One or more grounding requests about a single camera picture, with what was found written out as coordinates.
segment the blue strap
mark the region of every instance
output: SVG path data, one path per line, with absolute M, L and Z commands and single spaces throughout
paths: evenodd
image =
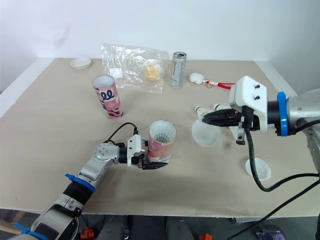
M 279 105 L 281 136 L 288 136 L 287 97 L 283 91 L 278 92 L 276 100 Z
M 76 182 L 78 184 L 81 184 L 81 185 L 85 186 L 87 189 L 89 189 L 93 193 L 96 191 L 94 186 L 92 186 L 91 184 L 89 184 L 86 181 L 82 180 L 81 178 L 76 177 L 75 175 L 66 173 L 64 176 L 67 177 L 69 180 L 71 180 L 73 182 Z
M 27 234 L 27 235 L 34 236 L 34 237 L 36 237 L 37 239 L 40 239 L 40 240 L 49 240 L 49 238 L 47 238 L 46 236 L 43 236 L 40 233 L 31 231 L 30 228 L 24 227 L 24 226 L 20 225 L 17 222 L 15 222 L 13 225 L 16 226 L 17 228 L 19 228 L 22 231 L 21 235 Z

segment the pink cup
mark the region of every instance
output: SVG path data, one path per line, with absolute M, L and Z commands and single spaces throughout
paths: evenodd
M 177 129 L 171 122 L 165 120 L 153 122 L 149 127 L 149 163 L 169 163 L 176 136 Z
M 121 110 L 115 79 L 110 75 L 97 76 L 92 80 L 92 85 L 107 118 L 117 119 L 122 117 L 124 112 Z

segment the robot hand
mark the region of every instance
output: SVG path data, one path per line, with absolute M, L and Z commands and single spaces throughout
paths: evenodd
M 274 125 L 278 136 L 295 135 L 303 131 L 307 136 L 314 166 L 320 173 L 320 89 L 301 96 L 279 92 L 276 101 L 268 101 L 267 88 L 249 76 L 241 78 L 231 89 L 230 109 L 208 113 L 204 123 L 220 127 L 238 126 L 238 144 L 245 144 L 245 131 L 268 132 Z
M 113 164 L 138 165 L 143 170 L 158 169 L 167 163 L 144 161 L 147 142 L 134 134 L 125 146 L 124 143 L 101 143 L 93 150 L 92 157 L 77 176 L 66 174 L 71 180 L 58 199 L 26 229 L 19 224 L 22 234 L 15 240 L 72 240 L 78 233 L 78 217 L 85 204 Z

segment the clear plastic bag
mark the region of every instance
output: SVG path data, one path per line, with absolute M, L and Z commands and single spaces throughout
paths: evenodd
M 117 88 L 162 93 L 167 52 L 105 43 L 101 51 L 103 74 L 113 76 Z

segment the white table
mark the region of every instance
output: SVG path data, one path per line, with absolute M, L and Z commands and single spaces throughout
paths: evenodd
M 13 84 L 16 87 L 11 86 L 0 95 L 1 105 L 6 101 L 9 106 L 15 94 L 19 97 L 18 92 L 23 93 L 23 88 L 28 87 L 6 113 L 2 111 L 0 119 L 0 208 L 46 209 L 70 183 L 64 174 L 76 174 L 89 160 L 93 148 L 128 121 L 135 123 L 145 137 L 153 121 L 173 122 L 178 135 L 171 162 L 161 169 L 145 171 L 124 164 L 112 166 L 87 203 L 87 213 L 261 217 L 314 181 L 297 179 L 265 193 L 244 170 L 247 146 L 230 144 L 227 128 L 212 148 L 194 142 L 191 136 L 191 126 L 197 118 L 194 107 L 227 102 L 226 90 L 190 82 L 185 82 L 181 89 L 173 89 L 168 78 L 161 94 L 120 89 L 124 116 L 109 120 L 91 86 L 92 79 L 101 73 L 100 60 L 94 60 L 85 70 L 72 69 L 69 63 L 70 59 L 37 61 L 29 69 L 36 77 L 35 81 L 29 78 L 29 87 L 17 79 Z M 41 72 L 35 67 L 37 64 L 48 67 Z M 276 99 L 274 86 L 277 90 L 286 89 L 289 95 L 295 94 L 267 62 L 188 61 L 186 74 L 192 72 L 221 82 L 249 75 L 268 88 L 269 99 Z M 128 126 L 114 139 L 126 140 L 131 134 Z M 273 132 L 255 132 L 252 136 L 256 155 L 272 169 L 272 177 L 264 185 L 288 175 L 315 172 L 302 133 L 286 138 Z M 317 216 L 319 195 L 316 188 L 276 216 Z

